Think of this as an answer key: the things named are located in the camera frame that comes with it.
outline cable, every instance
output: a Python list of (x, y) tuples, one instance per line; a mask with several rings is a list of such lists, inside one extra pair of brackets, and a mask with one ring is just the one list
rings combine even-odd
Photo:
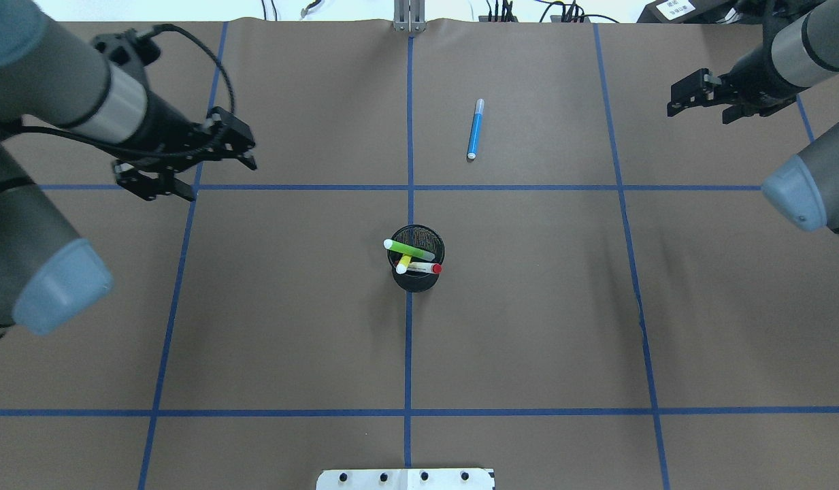
[(306, 18), (306, 16), (308, 15), (308, 12), (310, 12), (310, 9), (313, 9), (314, 7), (316, 7), (317, 5), (319, 5), (322, 2), (323, 2), (323, 0), (313, 0), (313, 2), (309, 3), (307, 7), (304, 7), (303, 9), (301, 9), (301, 18)]
[(602, 16), (600, 14), (585, 14), (583, 16), (575, 16), (575, 18), (580, 18), (580, 19), (582, 19), (582, 18), (605, 18), (606, 20), (612, 20), (616, 24), (621, 24), (621, 22), (619, 22), (618, 20), (616, 20), (614, 18), (609, 18), (608, 16)]
[(546, 10), (543, 11), (543, 15), (540, 16), (540, 20), (538, 20), (538, 22), (543, 22), (543, 19), (546, 18), (546, 13), (549, 12), (549, 9), (553, 8), (553, 5), (561, 5), (561, 15), (565, 16), (566, 5), (565, 5), (564, 2), (540, 2), (540, 3), (546, 3)]
[(571, 8), (567, 10), (567, 18), (562, 18), (562, 22), (582, 22), (584, 18), (582, 16), (585, 14), (585, 9), (580, 7), (576, 2), (571, 4)]
[[(214, 64), (216, 68), (219, 69), (220, 74), (223, 75), (223, 80), (226, 82), (226, 88), (229, 90), (229, 112), (232, 113), (232, 116), (235, 116), (235, 89), (232, 87), (232, 80), (229, 78), (229, 74), (226, 72), (226, 68), (223, 64), (220, 63), (220, 60), (216, 58), (216, 55), (199, 40), (198, 37), (195, 37), (189, 31), (183, 29), (182, 27), (178, 27), (174, 24), (158, 24), (152, 26), (152, 32), (149, 34), (145, 34), (144, 36), (139, 36), (138, 40), (143, 41), (149, 39), (151, 37), (157, 36), (162, 32), (177, 32), (177, 34), (181, 34), (183, 37), (188, 38), (192, 41), (196, 46), (201, 48), (207, 54), (208, 58), (214, 60)], [(171, 152), (171, 153), (163, 153), (163, 152), (146, 152), (143, 150), (133, 150), (130, 148), (123, 148), (122, 146), (111, 145), (105, 142), (99, 142), (99, 140), (94, 140), (91, 137), (80, 136), (80, 134), (68, 133), (68, 131), (61, 131), (52, 127), (39, 127), (39, 125), (25, 125), (24, 127), (20, 128), (17, 133), (40, 133), (40, 134), (51, 134), (53, 136), (65, 137), (67, 140), (74, 140), (75, 142), (86, 143), (87, 145), (95, 146), (95, 148), (99, 148), (102, 150), (112, 150), (115, 152), (120, 152), (126, 155), (134, 155), (136, 157), (143, 157), (143, 158), (183, 158), (183, 157), (192, 157), (198, 155), (199, 153), (208, 151), (208, 149), (213, 148), (214, 146), (218, 145), (223, 137), (226, 136), (226, 131), (229, 130), (231, 127), (231, 121), (223, 122), (223, 126), (220, 128), (219, 131), (214, 134), (214, 137), (211, 137), (210, 141), (205, 143), (198, 148), (194, 148), (192, 150), (186, 150), (185, 152)]]

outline pen holder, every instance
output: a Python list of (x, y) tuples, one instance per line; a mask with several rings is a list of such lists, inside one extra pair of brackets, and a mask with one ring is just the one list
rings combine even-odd
[[(392, 235), (392, 240), (411, 245), (416, 248), (422, 248), (423, 250), (428, 250), (435, 255), (435, 263), (444, 263), (444, 241), (441, 240), (440, 235), (435, 233), (435, 231), (429, 227), (424, 227), (422, 225), (408, 225), (395, 232), (395, 235)], [(408, 270), (403, 274), (398, 274), (395, 272), (395, 266), (398, 265), (398, 261), (401, 259), (401, 254), (388, 250), (386, 255), (389, 258), (389, 265), (392, 267), (392, 277), (404, 291), (409, 291), (411, 293), (428, 291), (428, 289), (431, 289), (431, 286), (434, 286), (434, 283), (438, 281), (437, 274), (426, 274), (423, 272), (414, 272), (412, 270)]]

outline white marker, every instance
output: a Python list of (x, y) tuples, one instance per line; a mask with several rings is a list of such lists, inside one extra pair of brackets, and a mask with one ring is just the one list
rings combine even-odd
[(444, 266), (439, 263), (410, 263), (407, 270), (425, 272), (426, 274), (440, 274), (444, 270)]

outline green highlighter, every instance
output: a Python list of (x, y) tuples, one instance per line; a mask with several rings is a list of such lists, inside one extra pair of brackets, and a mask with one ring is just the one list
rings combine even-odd
[(424, 261), (434, 260), (434, 254), (432, 254), (431, 252), (426, 252), (422, 248), (410, 247), (410, 245), (406, 245), (404, 243), (396, 242), (394, 240), (389, 239), (382, 241), (382, 245), (387, 250), (391, 250), (399, 254), (410, 255), (410, 257), (422, 259)]

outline grid line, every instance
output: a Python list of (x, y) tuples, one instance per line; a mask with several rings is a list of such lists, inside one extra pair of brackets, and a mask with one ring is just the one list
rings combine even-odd
[[(158, 410), (158, 418), (331, 418), (331, 417), (621, 417), (659, 415), (776, 415), (839, 413), (839, 406), (684, 406), (650, 408), (414, 408), (394, 409), (186, 409)], [(0, 408), (0, 417), (148, 418), (153, 410)]]
[[(407, 37), (407, 224), (413, 224), (413, 36)], [(404, 467), (413, 466), (410, 409), (413, 405), (413, 293), (406, 291), (404, 312)]]
[(661, 430), (661, 415), (658, 413), (658, 394), (655, 390), (655, 375), (652, 370), (652, 353), (649, 348), (649, 335), (646, 332), (646, 316), (643, 311), (643, 298), (640, 294), (640, 277), (637, 274), (637, 261), (634, 257), (634, 241), (631, 239), (631, 224), (628, 221), (627, 202), (625, 201), (625, 186), (622, 180), (622, 169), (619, 165), (619, 149), (616, 145), (616, 131), (612, 124), (612, 106), (610, 93), (606, 84), (604, 69), (604, 54), (600, 43), (600, 33), (597, 24), (592, 24), (594, 43), (597, 50), (597, 70), (600, 74), (600, 86), (604, 96), (604, 110), (606, 112), (606, 129), (610, 136), (610, 151), (612, 152), (612, 166), (616, 173), (616, 185), (619, 187), (619, 209), (622, 214), (622, 226), (625, 229), (625, 245), (628, 251), (628, 264), (631, 268), (631, 285), (634, 287), (634, 297), (637, 298), (637, 309), (640, 317), (640, 332), (643, 337), (643, 363), (646, 366), (646, 381), (649, 386), (649, 402), (652, 404), (652, 418), (655, 426), (655, 444), (658, 448), (659, 469), (661, 469), (661, 484), (664, 490), (670, 490), (668, 476), (668, 458), (664, 450), (664, 434)]
[[(116, 184), (40, 184), (46, 191), (86, 191), (86, 190), (121, 190)], [(687, 185), (687, 184), (623, 184), (627, 191), (686, 191), (686, 192), (755, 192), (761, 186), (731, 185)], [(447, 192), (447, 191), (610, 191), (618, 192), (619, 186), (613, 184), (440, 184), (440, 185), (399, 185), (399, 184), (199, 184), (198, 190), (205, 191), (410, 191), (410, 192)]]
[[(226, 47), (226, 36), (229, 33), (229, 23), (223, 22), (223, 29), (220, 31), (220, 48), (217, 53), (217, 58), (220, 62), (223, 61), (223, 50)], [(210, 98), (208, 99), (208, 109), (213, 108), (216, 97), (216, 89), (220, 80), (219, 69), (214, 69), (214, 78), (211, 81)], [(197, 190), (201, 184), (201, 173), (204, 170), (204, 163), (196, 165), (195, 182), (193, 189)], [(156, 391), (154, 399), (152, 400), (152, 413), (150, 414), (150, 424), (148, 426), (148, 436), (144, 444), (144, 457), (142, 459), (142, 468), (138, 477), (138, 490), (144, 490), (146, 486), (146, 477), (148, 476), (148, 468), (150, 467), (150, 456), (152, 454), (152, 444), (156, 436), (156, 423), (159, 419), (159, 407), (162, 400), (162, 387), (165, 384), (165, 374), (168, 367), (168, 354), (171, 350), (171, 335), (174, 332), (174, 321), (177, 317), (177, 307), (180, 301), (180, 288), (183, 285), (183, 271), (186, 267), (186, 252), (189, 250), (189, 238), (192, 235), (193, 219), (195, 219), (195, 205), (198, 204), (198, 199), (189, 203), (189, 211), (186, 212), (186, 227), (183, 231), (183, 243), (180, 246), (180, 259), (177, 262), (177, 274), (174, 279), (174, 294), (171, 296), (171, 309), (168, 312), (168, 323), (165, 329), (165, 339), (162, 342), (162, 355), (159, 363), (159, 374), (156, 376)]]
[(809, 124), (809, 116), (806, 114), (806, 108), (803, 106), (803, 99), (801, 99), (800, 94), (797, 94), (797, 109), (800, 111), (801, 119), (803, 120), (803, 127), (806, 128), (806, 136), (809, 139), (809, 142), (812, 143), (815, 141), (815, 133), (812, 131), (812, 125)]

